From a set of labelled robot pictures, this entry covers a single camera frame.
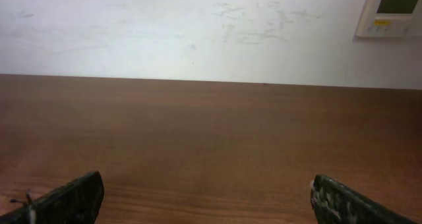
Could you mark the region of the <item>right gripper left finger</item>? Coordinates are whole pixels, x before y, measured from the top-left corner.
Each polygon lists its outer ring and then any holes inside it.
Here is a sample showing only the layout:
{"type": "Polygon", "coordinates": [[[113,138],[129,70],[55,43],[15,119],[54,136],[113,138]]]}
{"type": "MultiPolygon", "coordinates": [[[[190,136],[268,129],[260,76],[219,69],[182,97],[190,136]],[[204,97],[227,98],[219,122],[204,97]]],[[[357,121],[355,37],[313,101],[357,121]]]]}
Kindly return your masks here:
{"type": "Polygon", "coordinates": [[[99,171],[91,171],[39,198],[26,192],[21,207],[1,216],[1,224],[95,224],[104,184],[99,171]]]}

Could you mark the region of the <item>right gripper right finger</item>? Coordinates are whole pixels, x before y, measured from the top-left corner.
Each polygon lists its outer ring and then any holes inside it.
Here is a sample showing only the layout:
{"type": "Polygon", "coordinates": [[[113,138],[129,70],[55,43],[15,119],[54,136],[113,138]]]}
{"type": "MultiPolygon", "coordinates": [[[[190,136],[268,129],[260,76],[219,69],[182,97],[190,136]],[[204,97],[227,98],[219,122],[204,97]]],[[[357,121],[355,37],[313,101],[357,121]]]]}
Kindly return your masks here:
{"type": "Polygon", "coordinates": [[[417,224],[326,175],[311,185],[318,224],[417,224]]]}

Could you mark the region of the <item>white wall thermostat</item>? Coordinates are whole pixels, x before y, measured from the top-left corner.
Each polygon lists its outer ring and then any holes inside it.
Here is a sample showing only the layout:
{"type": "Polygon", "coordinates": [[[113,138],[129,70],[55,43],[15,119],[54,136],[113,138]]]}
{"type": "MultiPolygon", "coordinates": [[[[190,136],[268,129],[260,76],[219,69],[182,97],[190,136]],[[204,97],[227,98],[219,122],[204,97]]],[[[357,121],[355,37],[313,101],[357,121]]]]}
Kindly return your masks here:
{"type": "Polygon", "coordinates": [[[355,35],[359,38],[420,38],[421,0],[366,0],[355,35]]]}

